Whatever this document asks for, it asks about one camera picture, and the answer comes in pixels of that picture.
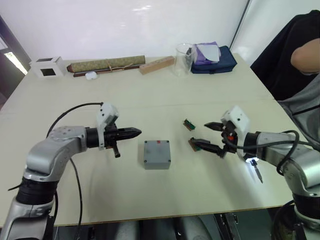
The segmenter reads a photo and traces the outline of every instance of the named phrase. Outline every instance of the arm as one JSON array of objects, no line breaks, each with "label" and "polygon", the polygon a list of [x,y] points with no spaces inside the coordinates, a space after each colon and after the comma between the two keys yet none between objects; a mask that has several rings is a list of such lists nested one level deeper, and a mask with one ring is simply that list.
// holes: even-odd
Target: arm
[{"label": "arm", "polygon": [[320,72],[320,38],[311,40],[294,50],[291,64],[304,73]]}]

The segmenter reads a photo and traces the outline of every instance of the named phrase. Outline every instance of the purple cloth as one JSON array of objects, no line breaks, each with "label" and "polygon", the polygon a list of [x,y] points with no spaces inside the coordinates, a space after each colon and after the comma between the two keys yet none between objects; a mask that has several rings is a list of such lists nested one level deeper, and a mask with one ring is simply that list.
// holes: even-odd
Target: purple cloth
[{"label": "purple cloth", "polygon": [[205,65],[205,64],[216,64],[217,63],[217,61],[210,61],[210,60],[206,59],[206,57],[202,54],[202,52],[197,47],[197,45],[217,45],[218,46],[218,44],[215,41],[194,44],[194,47],[196,49],[196,55],[197,55],[196,60],[194,62],[195,65]]}]

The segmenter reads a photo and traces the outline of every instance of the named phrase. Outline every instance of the small screwdriver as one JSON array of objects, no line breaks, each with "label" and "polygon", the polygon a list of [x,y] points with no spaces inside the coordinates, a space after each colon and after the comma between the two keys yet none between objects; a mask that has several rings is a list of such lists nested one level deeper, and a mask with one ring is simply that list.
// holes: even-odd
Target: small screwdriver
[{"label": "small screwdriver", "polygon": [[260,182],[263,184],[264,181],[262,180],[261,173],[260,173],[260,171],[259,171],[259,169],[258,169],[258,167],[257,167],[258,164],[257,164],[256,160],[252,159],[252,160],[250,161],[250,163],[251,163],[251,166],[254,167],[255,173],[256,173],[256,175],[258,176],[258,178],[260,179]]}]

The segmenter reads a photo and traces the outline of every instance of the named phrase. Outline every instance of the table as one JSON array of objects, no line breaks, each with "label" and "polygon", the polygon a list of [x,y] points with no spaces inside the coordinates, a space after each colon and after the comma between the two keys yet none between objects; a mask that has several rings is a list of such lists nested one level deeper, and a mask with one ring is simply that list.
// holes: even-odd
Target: table
[{"label": "table", "polygon": [[[219,132],[203,125],[220,120],[233,105],[251,119],[251,131],[297,130],[249,66],[235,54],[233,72],[175,77],[170,68],[146,75],[137,69],[102,74],[87,81],[71,73],[38,79],[29,72],[0,111],[0,226],[20,183],[30,148],[44,139],[52,122],[65,110],[86,102],[111,102],[119,111],[119,128],[136,127],[142,134],[118,142],[113,151],[89,149],[74,156],[83,195],[83,223],[222,213],[269,208],[292,199],[274,166],[260,161],[261,184],[253,168],[228,153],[224,159],[193,152],[188,139],[221,143]],[[96,125],[97,106],[86,106],[64,117],[57,126]],[[188,131],[183,121],[196,126]],[[145,170],[145,140],[169,140],[168,170]],[[78,222],[79,194],[72,166],[58,185],[57,225]]]}]

